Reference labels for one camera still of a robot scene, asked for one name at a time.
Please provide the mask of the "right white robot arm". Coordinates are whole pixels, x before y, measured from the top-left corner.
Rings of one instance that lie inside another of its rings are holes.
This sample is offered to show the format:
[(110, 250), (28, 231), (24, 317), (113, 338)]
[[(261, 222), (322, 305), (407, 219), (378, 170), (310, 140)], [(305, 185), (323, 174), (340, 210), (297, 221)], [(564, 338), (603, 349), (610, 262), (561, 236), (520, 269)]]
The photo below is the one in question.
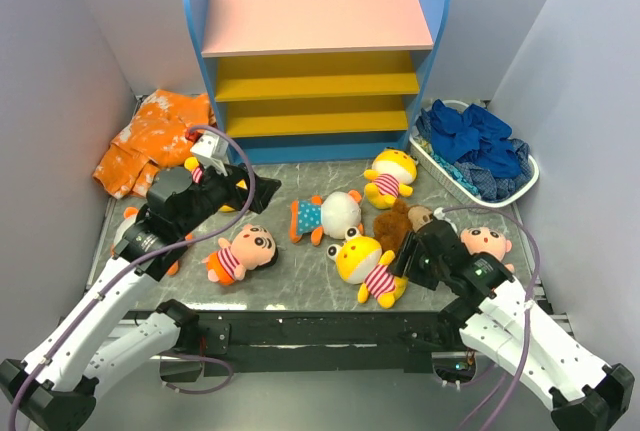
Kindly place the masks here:
[(432, 220), (406, 235), (393, 272), (455, 294), (439, 313), (438, 345), (485, 355), (538, 397), (559, 430), (611, 429), (628, 410), (633, 374), (592, 354), (535, 302), (504, 262), (510, 249), (492, 229), (457, 232)]

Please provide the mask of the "yellow frog plush front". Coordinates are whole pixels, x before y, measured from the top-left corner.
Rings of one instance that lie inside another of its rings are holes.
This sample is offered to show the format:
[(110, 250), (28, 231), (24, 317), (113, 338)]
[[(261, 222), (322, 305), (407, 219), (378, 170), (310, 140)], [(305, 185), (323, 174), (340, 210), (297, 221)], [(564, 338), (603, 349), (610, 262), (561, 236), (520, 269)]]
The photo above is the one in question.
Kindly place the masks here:
[(358, 227), (348, 228), (343, 243), (330, 245), (326, 254), (339, 277), (358, 286), (359, 304), (372, 298), (381, 308), (390, 309), (406, 291), (408, 279), (391, 272), (396, 254), (384, 251), (379, 241), (363, 235)]

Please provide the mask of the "yellow frog plush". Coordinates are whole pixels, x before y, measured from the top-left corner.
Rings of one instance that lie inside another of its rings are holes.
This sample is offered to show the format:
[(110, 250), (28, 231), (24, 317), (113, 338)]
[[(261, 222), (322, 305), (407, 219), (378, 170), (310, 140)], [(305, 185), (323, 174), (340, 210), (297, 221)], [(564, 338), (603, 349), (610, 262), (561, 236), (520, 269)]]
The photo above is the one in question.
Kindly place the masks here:
[(223, 208), (240, 211), (245, 206), (249, 197), (249, 178), (231, 179), (227, 176), (225, 166), (222, 171), (204, 167), (194, 156), (185, 160), (184, 167), (191, 174), (196, 196), (215, 211)]
[(348, 228), (343, 243), (330, 245), (326, 254), (339, 277), (358, 286), (359, 304), (372, 298), (381, 308), (390, 309), (406, 291), (408, 279), (391, 272), (396, 254), (384, 251), (379, 241), (363, 235), (358, 227)]
[(381, 152), (366, 169), (364, 193), (372, 206), (380, 210), (393, 207), (401, 197), (413, 194), (412, 184), (417, 178), (416, 161), (406, 152), (388, 148)]

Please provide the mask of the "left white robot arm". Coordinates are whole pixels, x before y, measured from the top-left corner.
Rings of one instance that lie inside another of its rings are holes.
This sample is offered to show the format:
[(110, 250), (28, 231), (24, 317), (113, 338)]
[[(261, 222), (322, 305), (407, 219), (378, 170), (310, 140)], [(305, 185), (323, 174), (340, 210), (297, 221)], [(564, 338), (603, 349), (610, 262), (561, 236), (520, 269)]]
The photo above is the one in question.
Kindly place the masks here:
[(36, 349), (2, 362), (9, 429), (23, 413), (43, 430), (78, 430), (98, 400), (150, 357), (193, 349), (201, 336), (199, 315), (175, 299), (126, 335), (107, 338), (192, 245), (190, 232), (224, 205), (264, 211), (280, 186), (246, 166), (208, 167), (198, 178), (183, 167), (159, 172), (91, 289)]

